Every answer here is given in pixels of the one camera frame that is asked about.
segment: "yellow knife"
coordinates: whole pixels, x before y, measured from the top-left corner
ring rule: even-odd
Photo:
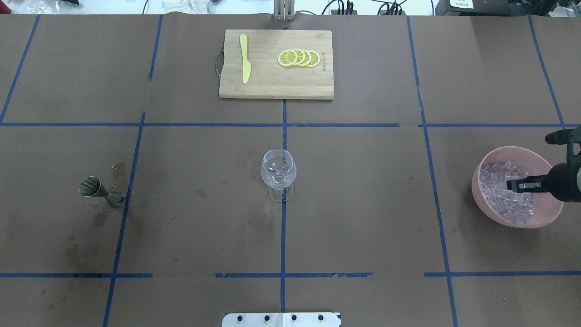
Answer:
[[[248,83],[252,65],[248,61],[248,37],[246,34],[240,34],[240,48],[242,49],[242,82]]]

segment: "knife handle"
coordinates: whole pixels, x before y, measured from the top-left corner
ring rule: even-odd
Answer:
[[[242,48],[242,60],[248,60],[248,37],[246,34],[240,34],[240,47]]]

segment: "jigger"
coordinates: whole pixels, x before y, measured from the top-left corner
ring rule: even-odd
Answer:
[[[107,203],[113,208],[118,208],[125,201],[123,193],[107,192],[101,181],[95,176],[85,178],[81,182],[81,186],[78,187],[78,192],[86,198],[104,197]]]

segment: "pink bowl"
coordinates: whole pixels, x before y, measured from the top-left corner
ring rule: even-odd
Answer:
[[[533,175],[545,175],[552,168],[551,164],[543,159],[543,157],[525,148],[501,147],[490,151],[484,159],[482,159],[478,167],[476,167],[474,175],[472,175],[472,196],[474,197],[474,201],[476,201],[478,208],[495,222],[506,226],[517,228],[539,228],[547,226],[557,218],[563,209],[563,202],[554,198],[550,193],[540,193],[535,213],[533,214],[529,224],[525,226],[518,226],[504,220],[504,218],[497,214],[490,204],[488,204],[486,198],[484,198],[479,183],[480,169],[494,164],[495,162],[504,164],[509,160],[518,165],[520,169],[531,172]]]

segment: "clear glass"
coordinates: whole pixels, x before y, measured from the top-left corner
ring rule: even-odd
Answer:
[[[282,203],[289,200],[293,194],[296,164],[287,150],[273,149],[266,152],[260,175],[268,186],[267,193],[273,201]]]

